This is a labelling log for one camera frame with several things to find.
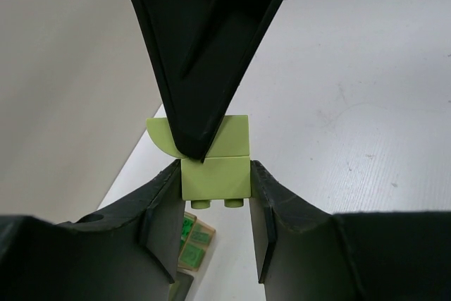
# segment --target white table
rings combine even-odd
[[[327,212],[451,209],[451,0],[286,1],[229,113],[249,114],[252,158]],[[102,206],[171,161],[144,134]],[[264,300],[248,206],[195,214],[217,239],[190,299]]]

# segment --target gray wall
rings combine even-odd
[[[96,209],[160,104],[128,0],[0,0],[0,213]]]

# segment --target black triangular tool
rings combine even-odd
[[[282,0],[131,0],[175,145],[208,152]]]

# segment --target green toy block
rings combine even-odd
[[[249,156],[206,158],[203,164],[191,159],[182,159],[181,162],[182,197],[185,201],[245,199],[251,196]]]
[[[167,118],[150,118],[147,132],[154,144],[166,154],[184,159],[172,138]],[[225,116],[219,127],[207,158],[222,156],[249,156],[249,120],[247,116]]]

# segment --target light green block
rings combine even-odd
[[[189,200],[245,199],[251,196],[250,157],[182,159],[182,197]]]
[[[249,119],[247,116],[224,116],[207,158],[249,156]]]
[[[167,118],[150,118],[147,132],[154,144],[166,154],[184,159],[172,138]],[[249,120],[247,116],[225,116],[216,133],[207,158],[222,156],[249,156]]]

